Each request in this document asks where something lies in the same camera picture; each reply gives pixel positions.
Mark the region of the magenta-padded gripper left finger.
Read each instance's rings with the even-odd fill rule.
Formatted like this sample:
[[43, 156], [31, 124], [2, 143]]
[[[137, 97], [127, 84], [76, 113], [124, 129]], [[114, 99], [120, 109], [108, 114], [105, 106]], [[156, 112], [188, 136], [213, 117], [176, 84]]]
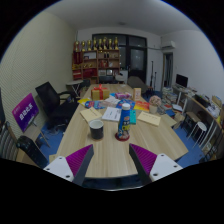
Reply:
[[93, 145], [90, 144], [67, 157], [58, 156], [44, 170], [81, 186], [93, 155]]

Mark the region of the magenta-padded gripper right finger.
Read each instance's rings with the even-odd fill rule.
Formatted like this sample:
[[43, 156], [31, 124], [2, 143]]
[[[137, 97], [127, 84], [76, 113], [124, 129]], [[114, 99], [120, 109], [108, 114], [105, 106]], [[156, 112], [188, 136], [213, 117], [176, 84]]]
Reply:
[[182, 169], [166, 154], [154, 154], [138, 145], [129, 144], [129, 154], [134, 161], [138, 176], [143, 185], [164, 178]]

